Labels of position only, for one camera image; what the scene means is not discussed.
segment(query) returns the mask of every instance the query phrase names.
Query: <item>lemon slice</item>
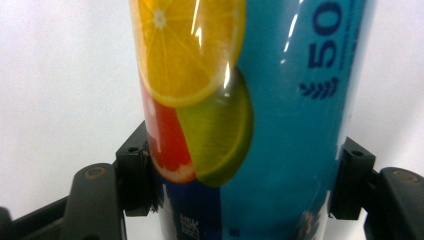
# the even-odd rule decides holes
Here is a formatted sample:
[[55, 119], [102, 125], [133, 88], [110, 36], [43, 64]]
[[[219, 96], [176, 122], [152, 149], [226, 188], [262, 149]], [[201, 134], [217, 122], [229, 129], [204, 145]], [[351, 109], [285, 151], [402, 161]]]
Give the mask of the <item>lemon slice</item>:
[[197, 179], [219, 187], [237, 172], [250, 147], [253, 110], [238, 71], [205, 101], [177, 108]]
[[245, 0], [134, 0], [139, 70], [159, 103], [198, 103], [224, 83], [241, 49]]

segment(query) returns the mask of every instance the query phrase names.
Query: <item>citrus fruit image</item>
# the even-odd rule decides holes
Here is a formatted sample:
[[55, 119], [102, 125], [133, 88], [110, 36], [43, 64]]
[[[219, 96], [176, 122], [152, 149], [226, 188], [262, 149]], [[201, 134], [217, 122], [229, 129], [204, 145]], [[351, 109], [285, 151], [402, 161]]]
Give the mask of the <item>citrus fruit image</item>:
[[210, 187], [230, 180], [253, 134], [253, 109], [239, 71], [203, 102], [176, 111], [197, 179]]
[[141, 79], [162, 105], [201, 102], [240, 53], [245, 0], [139, 0], [132, 15]]
[[148, 142], [153, 164], [161, 176], [175, 183], [196, 178], [174, 108], [156, 102], [142, 87]]

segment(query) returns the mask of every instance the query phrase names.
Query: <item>cylindrical canister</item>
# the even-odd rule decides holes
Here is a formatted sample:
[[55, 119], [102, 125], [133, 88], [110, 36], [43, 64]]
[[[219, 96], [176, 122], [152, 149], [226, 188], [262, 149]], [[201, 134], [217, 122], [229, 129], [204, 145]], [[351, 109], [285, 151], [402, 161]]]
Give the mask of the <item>cylindrical canister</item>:
[[130, 0], [165, 239], [320, 239], [365, 0]]

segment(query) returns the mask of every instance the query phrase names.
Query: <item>red citrus slice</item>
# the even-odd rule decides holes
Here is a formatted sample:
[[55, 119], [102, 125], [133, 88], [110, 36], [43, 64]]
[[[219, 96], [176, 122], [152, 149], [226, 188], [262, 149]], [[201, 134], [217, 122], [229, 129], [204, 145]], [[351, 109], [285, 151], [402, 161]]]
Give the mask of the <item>red citrus slice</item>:
[[156, 102], [144, 86], [141, 88], [153, 164], [171, 182], [194, 180], [196, 174], [175, 109]]

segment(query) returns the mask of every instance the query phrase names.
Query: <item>white background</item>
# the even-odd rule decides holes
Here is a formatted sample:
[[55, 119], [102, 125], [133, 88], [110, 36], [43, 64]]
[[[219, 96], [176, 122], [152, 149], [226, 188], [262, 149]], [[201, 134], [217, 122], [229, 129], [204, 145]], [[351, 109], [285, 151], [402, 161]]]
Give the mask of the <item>white background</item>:
[[[423, 1], [376, 5], [348, 135], [377, 170], [424, 175], [423, 12]], [[0, 205], [14, 219], [66, 196], [79, 169], [113, 162], [143, 119], [125, 0], [0, 1]], [[157, 216], [128, 220], [128, 234], [160, 239]], [[330, 220], [325, 239], [364, 239], [362, 222]]]

